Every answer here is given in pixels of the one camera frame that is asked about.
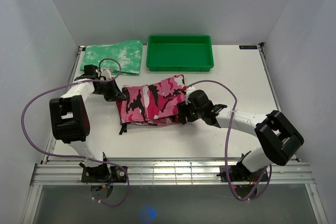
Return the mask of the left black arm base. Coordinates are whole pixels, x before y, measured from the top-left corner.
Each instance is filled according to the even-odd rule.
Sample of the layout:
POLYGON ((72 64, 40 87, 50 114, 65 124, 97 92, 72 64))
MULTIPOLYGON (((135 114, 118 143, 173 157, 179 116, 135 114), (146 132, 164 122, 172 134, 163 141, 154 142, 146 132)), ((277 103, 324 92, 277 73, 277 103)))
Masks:
POLYGON ((101 164, 96 167, 83 168, 82 183, 125 183, 127 181, 126 172, 128 168, 123 166, 122 169, 117 166, 107 166, 101 164))

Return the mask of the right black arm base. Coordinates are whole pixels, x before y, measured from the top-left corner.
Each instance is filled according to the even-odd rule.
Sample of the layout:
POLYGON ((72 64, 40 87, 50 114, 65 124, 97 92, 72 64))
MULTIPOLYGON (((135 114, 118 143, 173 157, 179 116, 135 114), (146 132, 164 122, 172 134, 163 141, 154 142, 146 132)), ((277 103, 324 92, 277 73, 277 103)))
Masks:
MULTIPOLYGON (((260 176, 262 176, 261 182, 266 182, 269 178, 268 173, 263 172, 263 169, 259 169, 258 171, 247 175, 240 173, 240 170, 236 165, 229 165, 228 173, 231 182, 256 182, 260 176)), ((225 165, 219 167, 219 173, 216 176, 221 179, 221 182, 227 182, 225 165)))

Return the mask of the pink camouflage trousers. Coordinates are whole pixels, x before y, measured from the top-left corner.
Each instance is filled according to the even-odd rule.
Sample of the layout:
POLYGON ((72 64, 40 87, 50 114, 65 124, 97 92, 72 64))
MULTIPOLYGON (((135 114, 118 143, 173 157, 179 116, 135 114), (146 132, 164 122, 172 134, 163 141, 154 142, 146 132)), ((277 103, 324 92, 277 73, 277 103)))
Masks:
POLYGON ((125 100, 116 103, 121 130, 127 132, 129 124, 168 126, 180 124, 178 104, 184 103, 185 80, 182 74, 142 86, 124 86, 125 100))

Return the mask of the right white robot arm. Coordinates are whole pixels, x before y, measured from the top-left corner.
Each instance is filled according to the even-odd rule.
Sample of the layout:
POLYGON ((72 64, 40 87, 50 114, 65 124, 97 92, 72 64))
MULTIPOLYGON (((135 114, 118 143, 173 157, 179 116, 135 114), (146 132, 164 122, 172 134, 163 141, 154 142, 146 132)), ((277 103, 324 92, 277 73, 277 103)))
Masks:
POLYGON ((235 181, 250 180, 271 164, 285 166, 304 144, 302 135, 278 110, 268 114, 233 112, 224 104, 213 104, 202 90, 189 92, 186 101, 177 108, 182 124, 201 119, 207 125, 232 128, 258 138, 260 147, 244 154, 236 166, 229 169, 235 181))

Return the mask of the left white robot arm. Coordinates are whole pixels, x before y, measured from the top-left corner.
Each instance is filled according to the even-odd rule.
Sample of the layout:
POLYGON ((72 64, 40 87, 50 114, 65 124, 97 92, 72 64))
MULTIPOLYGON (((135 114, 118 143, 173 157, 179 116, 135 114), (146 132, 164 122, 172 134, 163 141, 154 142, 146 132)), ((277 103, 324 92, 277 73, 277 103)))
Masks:
POLYGON ((111 69, 102 70, 95 65, 85 65, 71 88, 61 97, 49 101, 51 128, 56 140, 71 146, 85 161, 80 163, 88 176, 105 182, 111 177, 111 168, 103 151, 88 139, 90 122, 85 101, 92 94, 102 95, 107 102, 126 99, 112 79, 111 69))

